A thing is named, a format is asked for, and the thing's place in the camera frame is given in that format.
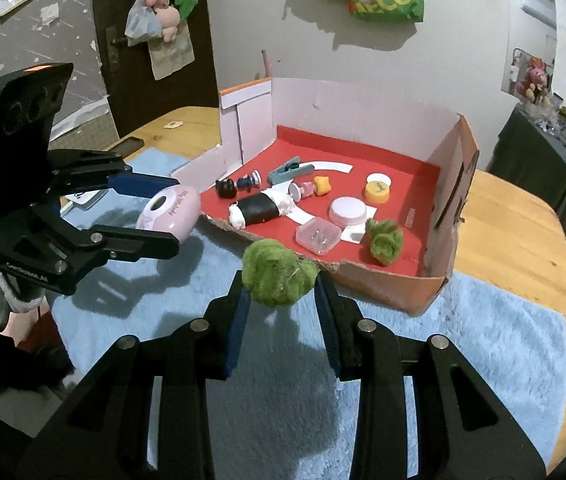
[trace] blue cloth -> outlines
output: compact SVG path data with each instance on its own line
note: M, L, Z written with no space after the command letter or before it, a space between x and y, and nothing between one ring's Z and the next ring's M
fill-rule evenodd
M182 158L148 150L140 173L169 174ZM145 199L108 191L88 211L66 218L131 226ZM165 336L224 296L246 241L199 221L170 261L109 262L52 314L70 357L86 373L119 337ZM494 389L548 463L566 403L566 323L560 314L455 272L430 309L409 317L357 294L365 317L401 336L447 335ZM417 472L413 396L408 387L410 474ZM253 304L239 364L229 381L208 381L207 406L219 480L341 480L349 475L356 435L358 382L339 383L329 367L308 294L292 308ZM156 409L151 424L154 462Z

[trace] clothes clip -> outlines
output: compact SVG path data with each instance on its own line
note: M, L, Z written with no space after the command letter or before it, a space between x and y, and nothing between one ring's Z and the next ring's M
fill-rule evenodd
M301 166L301 157L298 155L291 158L285 164L268 173L268 182L275 186L287 180L294 180L297 176L307 175L314 171L314 166L308 164Z

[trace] black tape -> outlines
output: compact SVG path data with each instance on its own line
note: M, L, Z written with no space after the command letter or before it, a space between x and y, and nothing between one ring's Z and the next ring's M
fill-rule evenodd
M243 213L245 225L269 222L280 216L279 208L265 193L256 193L240 199L236 205Z

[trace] clear plastic container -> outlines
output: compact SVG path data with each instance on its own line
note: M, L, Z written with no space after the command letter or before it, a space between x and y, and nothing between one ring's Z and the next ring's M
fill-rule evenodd
M297 227L297 242L314 254L327 254L339 243L341 234L336 225L316 216Z

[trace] gray patterned wallpaper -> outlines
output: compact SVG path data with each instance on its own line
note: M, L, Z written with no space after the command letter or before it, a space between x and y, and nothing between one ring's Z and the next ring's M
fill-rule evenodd
M59 19L41 23L41 8L58 2ZM0 75L44 62L72 62L74 73L55 122L105 97L92 0L35 0L0 24Z

